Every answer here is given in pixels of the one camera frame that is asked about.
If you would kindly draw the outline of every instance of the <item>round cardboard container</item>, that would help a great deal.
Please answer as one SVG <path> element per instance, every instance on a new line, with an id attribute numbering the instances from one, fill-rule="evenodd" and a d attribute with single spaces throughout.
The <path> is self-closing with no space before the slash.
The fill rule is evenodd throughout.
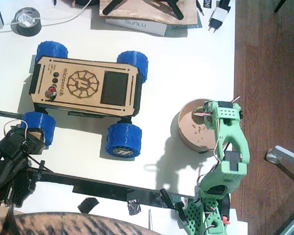
<path id="1" fill-rule="evenodd" d="M 207 99 L 196 99 L 187 103 L 178 116 L 178 132 L 183 143 L 197 153 L 214 150 L 215 131 L 208 130 L 204 118 L 193 115 L 193 110 L 203 106 Z"/>

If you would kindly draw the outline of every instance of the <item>blue 3d printed tire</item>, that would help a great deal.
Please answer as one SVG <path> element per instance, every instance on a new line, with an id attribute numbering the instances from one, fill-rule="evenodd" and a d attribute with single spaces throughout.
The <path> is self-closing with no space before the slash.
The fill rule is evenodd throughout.
<path id="1" fill-rule="evenodd" d="M 117 63 L 129 64 L 138 68 L 142 76 L 143 83 L 147 80 L 148 72 L 148 58 L 138 51 L 125 51 L 122 52 L 118 58 Z"/>
<path id="2" fill-rule="evenodd" d="M 109 127 L 106 151 L 115 157 L 134 158 L 141 153 L 142 130 L 133 124 L 116 123 Z"/>
<path id="3" fill-rule="evenodd" d="M 53 42 L 53 41 L 45 41 L 40 43 L 37 47 L 37 54 L 35 62 L 37 63 L 41 57 L 51 56 L 57 58 L 68 58 L 68 50 L 61 43 Z"/>
<path id="4" fill-rule="evenodd" d="M 43 129 L 45 134 L 45 145 L 51 145 L 55 129 L 55 120 L 53 117 L 39 112 L 29 112 L 23 115 L 22 120 L 26 121 L 28 128 Z M 21 127 L 25 128 L 25 123 L 22 122 Z"/>

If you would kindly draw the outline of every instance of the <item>white desk surface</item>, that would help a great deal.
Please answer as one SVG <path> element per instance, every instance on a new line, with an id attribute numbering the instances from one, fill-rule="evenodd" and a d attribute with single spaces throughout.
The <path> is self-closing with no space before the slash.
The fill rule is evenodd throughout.
<path id="1" fill-rule="evenodd" d="M 70 1 L 0 0 L 5 22 L 11 22 L 22 7 L 35 7 L 43 18 L 75 14 Z M 196 98 L 231 100 L 234 86 L 235 2 L 223 26 L 208 31 L 208 19 L 215 9 L 203 8 L 203 28 L 189 29 L 187 38 L 164 38 L 140 32 L 91 30 L 88 8 L 68 23 L 43 27 L 34 37 L 14 32 L 0 33 L 0 110 L 33 111 L 28 95 L 29 68 L 37 46 L 46 40 L 64 44 L 69 58 L 115 62 L 126 50 L 141 51 L 149 59 L 148 78 L 143 84 L 141 108 L 132 119 L 143 131 L 142 150 L 134 161 L 116 160 L 105 152 L 107 128 L 117 118 L 70 117 L 49 110 L 57 121 L 53 144 L 37 160 L 56 173 L 113 184 L 147 189 L 165 187 L 170 192 L 194 196 L 198 173 L 206 173 L 215 163 L 189 150 L 178 137 L 177 114 Z M 42 20 L 42 24 L 56 21 Z M 3 125 L 11 119 L 0 117 Z"/>
<path id="2" fill-rule="evenodd" d="M 77 206 L 87 197 L 72 193 L 73 186 L 59 185 L 49 182 L 38 182 L 35 192 L 25 199 L 21 208 L 16 210 L 24 213 L 35 212 L 79 212 Z M 186 235 L 184 229 L 179 228 L 178 214 L 171 209 L 141 205 L 141 212 L 129 215 L 127 203 L 106 198 L 96 197 L 99 204 L 90 214 L 119 219 L 132 224 L 148 228 L 148 211 L 151 211 L 152 227 L 155 232 L 163 235 Z M 237 221 L 235 209 L 230 209 L 231 224 L 226 231 L 229 235 L 247 235 L 247 223 Z"/>

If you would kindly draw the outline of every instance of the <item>metal chair leg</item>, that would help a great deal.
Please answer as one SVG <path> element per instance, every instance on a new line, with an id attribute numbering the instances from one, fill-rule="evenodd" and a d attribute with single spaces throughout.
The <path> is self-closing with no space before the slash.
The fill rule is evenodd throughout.
<path id="1" fill-rule="evenodd" d="M 277 13 L 279 11 L 279 9 L 281 8 L 281 6 L 285 3 L 286 0 L 281 0 L 279 2 L 279 4 L 277 5 L 276 9 L 274 10 L 275 13 Z"/>

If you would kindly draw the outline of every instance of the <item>hole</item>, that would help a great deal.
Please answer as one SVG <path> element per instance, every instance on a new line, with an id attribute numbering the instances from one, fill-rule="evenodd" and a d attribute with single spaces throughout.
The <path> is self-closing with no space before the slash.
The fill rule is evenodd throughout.
<path id="1" fill-rule="evenodd" d="M 211 223 L 211 225 L 217 227 L 217 226 L 218 226 L 218 223 L 214 220 L 214 221 Z"/>

